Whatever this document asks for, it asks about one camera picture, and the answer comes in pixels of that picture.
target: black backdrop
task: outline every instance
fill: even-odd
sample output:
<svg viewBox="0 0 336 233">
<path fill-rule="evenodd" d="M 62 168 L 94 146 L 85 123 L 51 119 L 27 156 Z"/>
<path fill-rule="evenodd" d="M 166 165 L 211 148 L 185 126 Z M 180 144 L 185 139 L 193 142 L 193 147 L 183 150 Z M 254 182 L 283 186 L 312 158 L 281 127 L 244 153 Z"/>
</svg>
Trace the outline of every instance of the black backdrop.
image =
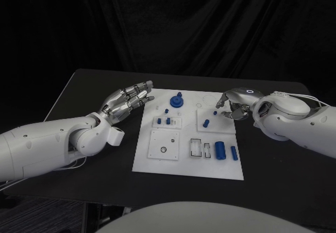
<svg viewBox="0 0 336 233">
<path fill-rule="evenodd" d="M 335 0 L 3 1 L 2 132 L 45 119 L 78 68 L 296 81 L 336 104 L 335 12 Z"/>
</svg>

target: robotic hand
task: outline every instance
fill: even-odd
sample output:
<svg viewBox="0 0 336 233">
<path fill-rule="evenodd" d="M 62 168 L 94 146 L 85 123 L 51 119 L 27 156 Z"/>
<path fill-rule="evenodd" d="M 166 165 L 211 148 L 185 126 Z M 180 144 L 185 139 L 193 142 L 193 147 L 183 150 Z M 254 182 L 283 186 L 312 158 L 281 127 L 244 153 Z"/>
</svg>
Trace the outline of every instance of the robotic hand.
<svg viewBox="0 0 336 233">
<path fill-rule="evenodd" d="M 293 97 L 314 97 L 274 92 L 263 93 L 245 87 L 234 88 L 222 94 L 216 108 L 229 101 L 232 112 L 221 114 L 234 119 L 244 120 L 252 113 L 254 126 L 264 134 L 278 141 L 289 139 L 301 147 L 336 158 L 336 107 L 310 108 L 304 101 Z"/>
<path fill-rule="evenodd" d="M 105 143 L 118 146 L 124 132 L 113 127 L 147 97 L 153 82 L 115 91 L 97 113 L 15 128 L 0 134 L 0 182 L 42 175 L 75 160 L 92 156 Z"/>
</svg>

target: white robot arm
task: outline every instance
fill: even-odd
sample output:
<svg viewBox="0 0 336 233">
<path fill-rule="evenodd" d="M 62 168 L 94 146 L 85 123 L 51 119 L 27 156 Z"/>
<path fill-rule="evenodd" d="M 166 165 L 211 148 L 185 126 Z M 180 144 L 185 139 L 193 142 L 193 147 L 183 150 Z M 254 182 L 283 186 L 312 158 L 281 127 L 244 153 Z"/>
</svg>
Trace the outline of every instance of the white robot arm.
<svg viewBox="0 0 336 233">
<path fill-rule="evenodd" d="M 232 112 L 222 112 L 228 118 L 242 120 L 250 112 L 254 126 L 278 141 L 289 139 L 301 147 L 336 158 L 336 107 L 310 108 L 304 101 L 293 97 L 314 97 L 284 92 L 264 96 L 254 89 L 234 88 L 222 94 L 216 108 L 229 100 Z"/>
<path fill-rule="evenodd" d="M 124 132 L 113 125 L 154 99 L 147 97 L 152 88 L 152 81 L 140 83 L 115 91 L 97 113 L 25 125 L 0 134 L 0 181 L 53 171 L 100 153 L 105 143 L 118 146 Z"/>
</svg>

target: black table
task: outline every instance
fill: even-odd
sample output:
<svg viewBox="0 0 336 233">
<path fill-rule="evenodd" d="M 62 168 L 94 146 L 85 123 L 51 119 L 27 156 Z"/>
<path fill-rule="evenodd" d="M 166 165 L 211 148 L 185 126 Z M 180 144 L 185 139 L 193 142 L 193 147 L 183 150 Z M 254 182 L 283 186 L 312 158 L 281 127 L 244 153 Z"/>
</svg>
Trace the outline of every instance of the black table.
<svg viewBox="0 0 336 233">
<path fill-rule="evenodd" d="M 300 83 L 79 69 L 48 120 L 95 112 L 117 89 L 147 80 L 163 89 L 224 92 L 245 86 L 264 94 L 276 90 L 309 94 Z M 336 225 L 336 159 L 291 141 L 270 139 L 252 126 L 252 117 L 235 122 L 244 181 L 133 172 L 143 110 L 133 110 L 117 125 L 126 132 L 120 147 L 107 145 L 81 168 L 30 178 L 7 188 L 6 194 L 130 207 L 208 201 L 250 208 L 300 224 Z"/>
</svg>

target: blue cylinder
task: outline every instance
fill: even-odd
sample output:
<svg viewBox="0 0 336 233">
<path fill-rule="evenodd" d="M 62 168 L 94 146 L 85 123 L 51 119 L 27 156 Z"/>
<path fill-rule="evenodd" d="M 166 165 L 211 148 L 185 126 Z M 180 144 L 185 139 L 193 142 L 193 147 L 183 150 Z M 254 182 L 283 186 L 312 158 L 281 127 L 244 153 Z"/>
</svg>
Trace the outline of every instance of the blue cylinder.
<svg viewBox="0 0 336 233">
<path fill-rule="evenodd" d="M 179 92 L 176 96 L 170 99 L 170 105 L 179 108 L 183 105 L 182 93 Z"/>
<path fill-rule="evenodd" d="M 234 160 L 237 161 L 238 160 L 238 156 L 237 156 L 237 147 L 231 147 L 231 152 L 232 152 L 232 157 L 234 157 Z"/>
<path fill-rule="evenodd" d="M 215 142 L 215 148 L 216 148 L 216 159 L 219 160 L 226 159 L 224 142 Z"/>
<path fill-rule="evenodd" d="M 209 125 L 209 120 L 205 120 L 205 123 L 203 123 L 203 127 L 208 128 L 208 125 Z"/>
</svg>

